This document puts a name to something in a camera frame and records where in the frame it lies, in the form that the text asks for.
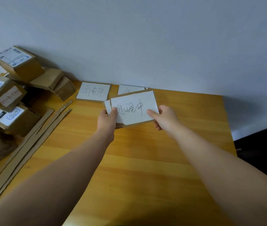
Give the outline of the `person's left hand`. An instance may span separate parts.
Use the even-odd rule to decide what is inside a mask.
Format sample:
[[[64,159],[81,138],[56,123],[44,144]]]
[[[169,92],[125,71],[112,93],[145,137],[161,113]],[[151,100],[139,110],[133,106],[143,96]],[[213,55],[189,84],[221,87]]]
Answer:
[[[116,129],[116,123],[110,121],[109,115],[106,110],[102,110],[98,116],[97,121],[97,133],[101,133],[106,139],[106,142],[110,144],[114,140],[114,132]]]

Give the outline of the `person's right hand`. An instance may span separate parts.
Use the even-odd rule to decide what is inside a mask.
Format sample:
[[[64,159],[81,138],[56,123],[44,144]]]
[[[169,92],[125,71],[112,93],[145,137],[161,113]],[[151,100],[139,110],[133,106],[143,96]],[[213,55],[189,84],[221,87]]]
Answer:
[[[183,125],[171,107],[160,105],[158,110],[159,118],[154,120],[155,128],[157,130],[164,130],[174,139]]]

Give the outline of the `handwritten white card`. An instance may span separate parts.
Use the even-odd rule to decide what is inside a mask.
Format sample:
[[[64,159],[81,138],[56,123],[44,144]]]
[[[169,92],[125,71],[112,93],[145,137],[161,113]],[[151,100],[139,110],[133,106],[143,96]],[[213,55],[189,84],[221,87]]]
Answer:
[[[137,86],[128,86],[128,85],[119,85],[117,95],[127,94],[136,91],[148,90],[148,87],[137,87]]]
[[[103,103],[103,105],[104,105],[104,107],[106,109],[107,115],[110,115],[111,110],[112,110],[111,101],[110,100],[106,100],[106,101],[103,101],[102,103]]]
[[[147,114],[150,109],[159,113],[154,90],[136,91],[110,98],[111,107],[117,109],[116,123],[122,126],[143,124],[153,119]]]
[[[82,82],[76,100],[88,102],[104,102],[109,98],[112,84]]]

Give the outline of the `person's right forearm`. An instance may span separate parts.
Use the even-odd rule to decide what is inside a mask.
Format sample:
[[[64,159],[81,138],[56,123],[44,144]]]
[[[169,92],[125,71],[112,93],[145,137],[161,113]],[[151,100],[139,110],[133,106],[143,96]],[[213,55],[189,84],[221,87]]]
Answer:
[[[267,175],[181,124],[168,132],[237,226],[267,226]]]

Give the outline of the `person's left forearm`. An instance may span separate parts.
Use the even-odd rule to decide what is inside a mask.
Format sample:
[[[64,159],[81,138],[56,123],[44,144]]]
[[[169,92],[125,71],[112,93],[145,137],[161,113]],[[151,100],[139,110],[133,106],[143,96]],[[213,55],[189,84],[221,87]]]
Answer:
[[[98,130],[0,201],[0,226],[62,226],[86,190],[114,131]]]

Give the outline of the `plain brown cardboard box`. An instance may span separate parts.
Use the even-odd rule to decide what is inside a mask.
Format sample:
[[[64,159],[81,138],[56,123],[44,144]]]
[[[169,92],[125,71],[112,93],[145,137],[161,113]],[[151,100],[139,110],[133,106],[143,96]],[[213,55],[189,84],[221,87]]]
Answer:
[[[23,82],[17,75],[12,73],[6,73],[4,77],[13,80],[15,83],[19,84],[22,87],[36,87],[48,91],[53,91],[59,81],[63,78],[63,71],[48,67],[43,67],[43,69],[45,72],[29,83]]]
[[[67,77],[63,76],[52,92],[62,101],[65,101],[76,92],[76,89],[73,83]]]

